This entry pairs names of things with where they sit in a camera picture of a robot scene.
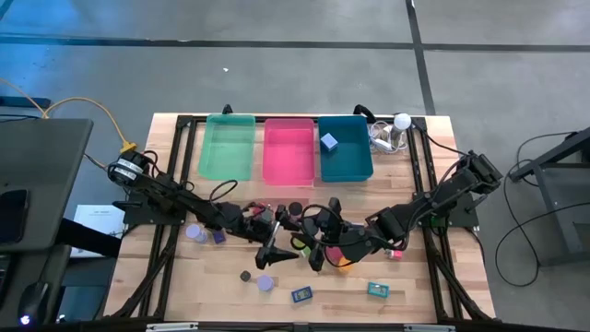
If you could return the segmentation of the black metal frame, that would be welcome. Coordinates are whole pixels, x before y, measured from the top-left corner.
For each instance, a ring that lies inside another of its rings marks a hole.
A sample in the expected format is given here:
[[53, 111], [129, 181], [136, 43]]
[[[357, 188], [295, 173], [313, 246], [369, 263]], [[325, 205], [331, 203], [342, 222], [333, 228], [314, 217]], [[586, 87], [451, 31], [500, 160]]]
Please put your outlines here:
[[[219, 182], [209, 181], [197, 174], [208, 114], [156, 113], [147, 138], [147, 148], [159, 154], [159, 167], [168, 171], [171, 153], [176, 166], [174, 178], [182, 178], [182, 164], [189, 133], [194, 149], [188, 177], [196, 194], [207, 197]], [[317, 178], [313, 186], [268, 186], [262, 179], [262, 151], [264, 124], [257, 124], [254, 141], [252, 180], [242, 182], [225, 199], [236, 204], [253, 200], [272, 205], [288, 205], [290, 201], [326, 204], [330, 196], [342, 202], [345, 219], [364, 223], [364, 218], [386, 206], [406, 203], [416, 192], [413, 176], [415, 165], [409, 152], [395, 155], [373, 155], [373, 176], [363, 183], [326, 184]], [[105, 314], [114, 314], [133, 294], [146, 275], [152, 241], [166, 242], [170, 228], [152, 224], [142, 225], [123, 238], [108, 293]], [[271, 326], [296, 323], [435, 323], [430, 270], [424, 251], [423, 232], [415, 229], [410, 244], [401, 260], [389, 260], [380, 251], [366, 256], [362, 262], [340, 272], [329, 264], [316, 273], [308, 266], [307, 257], [289, 260], [267, 267], [255, 267], [254, 255], [259, 245], [236, 237], [225, 243], [200, 244], [186, 238], [183, 227], [176, 246], [171, 274], [160, 273], [152, 288], [151, 300], [144, 305], [148, 314], [157, 309], [160, 283], [164, 275], [171, 275], [163, 318], [166, 321], [193, 321], [203, 327], [205, 322], [272, 322]], [[463, 229], [447, 233], [454, 272], [470, 297], [487, 315], [495, 316], [490, 288], [478, 243]], [[268, 275], [275, 281], [273, 290], [260, 291], [255, 280], [243, 282], [243, 270], [253, 279]], [[390, 287], [388, 298], [367, 293], [370, 281]], [[310, 286], [313, 297], [295, 303], [291, 292]]]

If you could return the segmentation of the pink plastic bin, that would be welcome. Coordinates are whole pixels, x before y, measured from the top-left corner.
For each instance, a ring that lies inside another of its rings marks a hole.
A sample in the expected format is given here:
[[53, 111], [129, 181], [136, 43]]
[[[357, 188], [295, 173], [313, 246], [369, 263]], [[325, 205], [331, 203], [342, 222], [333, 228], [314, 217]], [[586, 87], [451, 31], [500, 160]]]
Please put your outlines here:
[[314, 122], [311, 118], [265, 121], [262, 175], [267, 185], [310, 186], [315, 178]]

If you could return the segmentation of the silver bracket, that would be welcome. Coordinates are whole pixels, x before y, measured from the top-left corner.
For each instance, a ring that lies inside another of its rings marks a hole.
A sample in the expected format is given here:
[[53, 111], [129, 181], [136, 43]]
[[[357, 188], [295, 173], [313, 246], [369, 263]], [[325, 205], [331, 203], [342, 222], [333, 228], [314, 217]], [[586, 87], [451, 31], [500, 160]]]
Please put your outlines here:
[[456, 332], [456, 328], [446, 325], [411, 324], [404, 325], [403, 332]]
[[148, 324], [146, 332], [195, 332], [199, 328], [197, 322], [176, 322]]

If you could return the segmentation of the white light bulb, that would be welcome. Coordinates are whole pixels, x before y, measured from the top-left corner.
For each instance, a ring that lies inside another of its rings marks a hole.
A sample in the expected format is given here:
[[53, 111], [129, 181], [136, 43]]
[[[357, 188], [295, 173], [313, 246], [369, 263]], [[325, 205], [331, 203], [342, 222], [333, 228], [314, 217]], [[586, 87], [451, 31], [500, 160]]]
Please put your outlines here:
[[402, 135], [406, 133], [411, 125], [412, 120], [407, 113], [396, 113], [390, 127], [391, 142], [399, 146]]

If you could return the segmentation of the dark metal stand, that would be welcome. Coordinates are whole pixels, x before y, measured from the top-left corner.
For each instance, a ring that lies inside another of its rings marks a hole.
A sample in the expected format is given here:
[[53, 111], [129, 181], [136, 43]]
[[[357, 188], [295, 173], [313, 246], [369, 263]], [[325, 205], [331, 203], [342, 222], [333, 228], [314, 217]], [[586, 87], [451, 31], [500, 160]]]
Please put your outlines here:
[[509, 172], [514, 183], [529, 176], [535, 178], [563, 245], [539, 264], [554, 267], [590, 261], [590, 126], [567, 132], [559, 145], [535, 159], [517, 160]]

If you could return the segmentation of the gray desk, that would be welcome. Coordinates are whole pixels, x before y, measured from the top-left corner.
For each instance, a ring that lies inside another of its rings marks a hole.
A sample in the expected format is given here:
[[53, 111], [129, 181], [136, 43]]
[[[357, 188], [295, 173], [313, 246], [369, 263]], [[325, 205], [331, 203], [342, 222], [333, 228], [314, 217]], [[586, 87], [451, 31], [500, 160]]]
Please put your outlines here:
[[0, 195], [29, 192], [22, 239], [0, 244], [0, 252], [43, 250], [54, 244], [92, 127], [88, 119], [0, 124]]

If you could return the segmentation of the black desk beam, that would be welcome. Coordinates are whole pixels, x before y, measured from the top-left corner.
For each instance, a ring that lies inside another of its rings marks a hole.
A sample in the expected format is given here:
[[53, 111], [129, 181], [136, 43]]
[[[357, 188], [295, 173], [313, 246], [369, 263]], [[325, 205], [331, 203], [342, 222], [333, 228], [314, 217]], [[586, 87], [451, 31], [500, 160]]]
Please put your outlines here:
[[115, 258], [119, 254], [122, 240], [113, 235], [95, 231], [71, 219], [62, 219], [55, 242]]

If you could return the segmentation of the black computer mouse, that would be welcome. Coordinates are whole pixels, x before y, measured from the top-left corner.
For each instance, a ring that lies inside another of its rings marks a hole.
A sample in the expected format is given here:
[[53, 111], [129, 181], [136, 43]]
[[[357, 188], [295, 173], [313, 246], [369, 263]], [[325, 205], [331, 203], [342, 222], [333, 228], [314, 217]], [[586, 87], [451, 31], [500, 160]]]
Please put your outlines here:
[[33, 326], [40, 324], [47, 312], [49, 284], [44, 281], [31, 283], [22, 292], [18, 303], [18, 324]]

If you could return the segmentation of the white paper booklet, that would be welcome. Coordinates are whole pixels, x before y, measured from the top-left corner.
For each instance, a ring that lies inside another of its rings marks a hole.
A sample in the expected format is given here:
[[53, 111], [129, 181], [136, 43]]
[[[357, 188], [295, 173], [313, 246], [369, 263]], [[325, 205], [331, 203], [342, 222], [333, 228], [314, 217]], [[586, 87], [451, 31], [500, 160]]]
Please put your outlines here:
[[74, 222], [118, 239], [126, 231], [124, 212], [113, 205], [78, 205]]

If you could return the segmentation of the dark blue bar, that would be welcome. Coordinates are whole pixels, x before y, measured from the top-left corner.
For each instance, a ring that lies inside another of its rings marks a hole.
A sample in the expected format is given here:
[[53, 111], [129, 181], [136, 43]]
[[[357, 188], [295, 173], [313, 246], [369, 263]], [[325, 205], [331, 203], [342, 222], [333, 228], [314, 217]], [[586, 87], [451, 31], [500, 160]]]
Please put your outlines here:
[[0, 96], [0, 107], [35, 108], [34, 103], [46, 109], [51, 106], [52, 101], [46, 98], [33, 98], [30, 101], [26, 97]]

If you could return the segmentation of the teal digital display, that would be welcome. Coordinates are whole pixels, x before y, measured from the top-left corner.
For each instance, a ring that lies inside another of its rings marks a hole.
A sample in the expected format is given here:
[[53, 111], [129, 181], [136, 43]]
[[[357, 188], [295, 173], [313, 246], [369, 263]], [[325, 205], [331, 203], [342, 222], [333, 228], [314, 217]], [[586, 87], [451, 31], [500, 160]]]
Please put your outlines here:
[[389, 286], [386, 284], [381, 284], [381, 283], [370, 281], [368, 283], [367, 293], [371, 296], [386, 299], [389, 297], [390, 289], [389, 289]]

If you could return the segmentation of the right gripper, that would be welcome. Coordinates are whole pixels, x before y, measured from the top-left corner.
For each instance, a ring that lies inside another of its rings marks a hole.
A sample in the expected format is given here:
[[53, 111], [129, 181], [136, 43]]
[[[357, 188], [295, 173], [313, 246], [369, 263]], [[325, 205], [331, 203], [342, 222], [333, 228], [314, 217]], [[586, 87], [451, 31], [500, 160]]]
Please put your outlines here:
[[341, 206], [337, 198], [331, 198], [328, 206], [310, 204], [309, 210], [315, 210], [315, 213], [305, 218], [301, 226], [309, 234], [303, 235], [311, 249], [308, 257], [313, 271], [321, 271], [324, 262], [327, 262], [326, 246], [339, 247], [342, 255], [354, 264], [366, 255], [378, 251], [376, 233], [369, 227], [345, 221], [341, 217]]

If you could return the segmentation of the teal plastic bin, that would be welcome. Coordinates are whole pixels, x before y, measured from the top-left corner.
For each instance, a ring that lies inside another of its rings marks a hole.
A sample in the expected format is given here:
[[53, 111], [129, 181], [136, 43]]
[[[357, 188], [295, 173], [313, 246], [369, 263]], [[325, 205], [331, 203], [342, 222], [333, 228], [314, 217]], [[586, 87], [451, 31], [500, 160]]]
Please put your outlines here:
[[372, 177], [372, 152], [365, 117], [322, 116], [317, 120], [317, 128], [319, 138], [330, 133], [338, 142], [332, 151], [326, 151], [319, 143], [324, 182], [363, 182]]

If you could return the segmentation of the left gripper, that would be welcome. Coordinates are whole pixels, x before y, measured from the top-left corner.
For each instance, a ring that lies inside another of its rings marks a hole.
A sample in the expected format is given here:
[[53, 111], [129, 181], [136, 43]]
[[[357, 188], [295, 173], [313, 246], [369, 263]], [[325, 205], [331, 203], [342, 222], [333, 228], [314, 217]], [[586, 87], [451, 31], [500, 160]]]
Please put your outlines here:
[[[284, 211], [279, 217], [279, 223], [285, 230], [299, 230], [301, 222], [297, 217], [293, 217]], [[275, 263], [297, 259], [298, 254], [275, 247], [276, 235], [279, 224], [273, 218], [254, 219], [253, 214], [243, 219], [243, 225], [246, 233], [246, 239], [249, 242], [257, 242], [262, 246], [258, 249], [254, 261], [258, 269], [265, 269]]]

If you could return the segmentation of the green plastic bin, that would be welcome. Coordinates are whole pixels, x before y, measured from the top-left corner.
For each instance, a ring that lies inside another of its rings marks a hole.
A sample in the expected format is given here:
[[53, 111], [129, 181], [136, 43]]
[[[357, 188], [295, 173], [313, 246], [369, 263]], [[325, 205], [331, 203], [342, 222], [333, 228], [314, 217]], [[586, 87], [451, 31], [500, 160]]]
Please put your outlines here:
[[210, 114], [206, 118], [199, 174], [208, 180], [250, 180], [255, 128], [252, 115]]

